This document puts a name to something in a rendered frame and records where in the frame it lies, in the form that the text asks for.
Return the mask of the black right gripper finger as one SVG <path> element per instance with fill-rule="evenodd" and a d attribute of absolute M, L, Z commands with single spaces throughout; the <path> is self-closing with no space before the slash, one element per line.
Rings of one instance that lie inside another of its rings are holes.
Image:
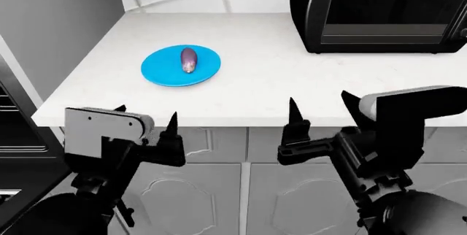
<path fill-rule="evenodd" d="M 289 116 L 288 123 L 284 126 L 282 132 L 282 145 L 289 147 L 293 145 L 302 145 L 303 143 L 310 142 L 309 129 L 311 123 L 305 120 L 297 103 L 292 97 L 289 99 Z"/>
<path fill-rule="evenodd" d="M 360 98 L 343 90 L 341 98 L 345 107 L 355 121 L 356 126 L 361 131 L 370 131 L 376 128 L 376 123 L 370 118 L 366 117 L 359 109 Z"/>

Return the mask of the purple eggplant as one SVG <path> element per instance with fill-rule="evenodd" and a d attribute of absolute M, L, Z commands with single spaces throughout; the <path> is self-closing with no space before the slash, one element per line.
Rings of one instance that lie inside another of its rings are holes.
<path fill-rule="evenodd" d="M 194 49 L 186 47 L 181 52 L 182 70 L 186 73 L 194 72 L 196 69 L 198 56 Z"/>

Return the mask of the black oven rack unit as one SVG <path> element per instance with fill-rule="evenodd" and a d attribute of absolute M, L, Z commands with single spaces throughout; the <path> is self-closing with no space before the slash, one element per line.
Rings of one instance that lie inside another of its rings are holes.
<path fill-rule="evenodd" d="M 0 55 L 0 233 L 70 173 L 53 130 L 32 120 L 36 110 Z"/>

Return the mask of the glass toaster oven door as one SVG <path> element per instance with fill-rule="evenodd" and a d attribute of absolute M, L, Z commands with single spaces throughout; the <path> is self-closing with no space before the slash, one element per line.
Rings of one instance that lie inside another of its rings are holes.
<path fill-rule="evenodd" d="M 465 40 L 467 0 L 331 0 L 323 44 L 448 44 Z"/>

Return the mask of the black toaster oven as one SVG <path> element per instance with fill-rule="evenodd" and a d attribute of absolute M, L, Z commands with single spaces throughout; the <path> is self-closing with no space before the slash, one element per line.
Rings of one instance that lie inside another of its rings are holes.
<path fill-rule="evenodd" d="M 290 13 L 304 47 L 310 53 L 456 53 L 467 44 L 323 44 L 323 27 L 331 0 L 290 0 Z"/>

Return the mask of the grey cabinet drawer front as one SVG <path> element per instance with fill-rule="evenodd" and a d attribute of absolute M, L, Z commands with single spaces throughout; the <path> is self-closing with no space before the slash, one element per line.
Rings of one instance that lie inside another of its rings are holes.
<path fill-rule="evenodd" d="M 245 127 L 183 127 L 189 163 L 241 163 L 246 161 L 248 129 Z"/>
<path fill-rule="evenodd" d="M 282 127 L 251 127 L 247 160 L 252 163 L 276 163 L 277 149 L 282 140 Z M 311 127 L 311 140 L 332 138 L 340 127 Z"/>
<path fill-rule="evenodd" d="M 467 127 L 427 127 L 421 163 L 467 163 Z"/>

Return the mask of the round blue plate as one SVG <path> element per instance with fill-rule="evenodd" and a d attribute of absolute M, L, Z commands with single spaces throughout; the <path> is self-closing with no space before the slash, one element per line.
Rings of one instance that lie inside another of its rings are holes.
<path fill-rule="evenodd" d="M 182 70 L 182 51 L 194 50 L 198 61 L 191 73 Z M 184 87 L 207 81 L 221 66 L 220 56 L 210 48 L 198 45 L 175 45 L 155 51 L 144 59 L 142 76 L 151 83 L 166 87 Z"/>

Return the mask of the grey cabinet door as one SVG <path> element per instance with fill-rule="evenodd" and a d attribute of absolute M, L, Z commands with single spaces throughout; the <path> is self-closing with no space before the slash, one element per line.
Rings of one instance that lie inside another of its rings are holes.
<path fill-rule="evenodd" d="M 252 164 L 246 235 L 366 235 L 331 164 Z"/>
<path fill-rule="evenodd" d="M 239 235 L 240 164 L 140 164 L 123 201 L 130 235 Z"/>

